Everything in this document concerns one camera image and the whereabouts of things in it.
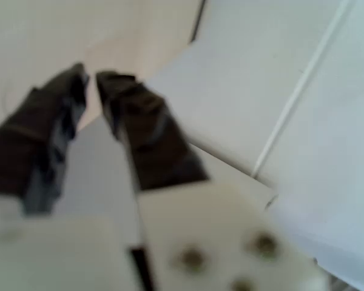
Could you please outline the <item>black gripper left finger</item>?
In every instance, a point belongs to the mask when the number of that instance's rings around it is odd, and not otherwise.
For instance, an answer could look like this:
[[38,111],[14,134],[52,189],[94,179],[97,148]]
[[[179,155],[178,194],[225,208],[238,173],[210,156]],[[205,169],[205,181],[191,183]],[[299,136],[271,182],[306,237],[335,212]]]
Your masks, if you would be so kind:
[[26,215],[51,213],[61,196],[88,82],[76,63],[32,88],[0,124],[0,198],[18,200]]

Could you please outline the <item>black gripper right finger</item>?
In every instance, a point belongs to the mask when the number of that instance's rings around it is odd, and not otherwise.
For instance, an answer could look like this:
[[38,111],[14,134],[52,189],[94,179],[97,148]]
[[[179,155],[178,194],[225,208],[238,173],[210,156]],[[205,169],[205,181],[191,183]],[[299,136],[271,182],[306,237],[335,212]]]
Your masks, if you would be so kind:
[[166,100],[132,75],[96,74],[103,115],[128,156],[136,191],[207,181]]

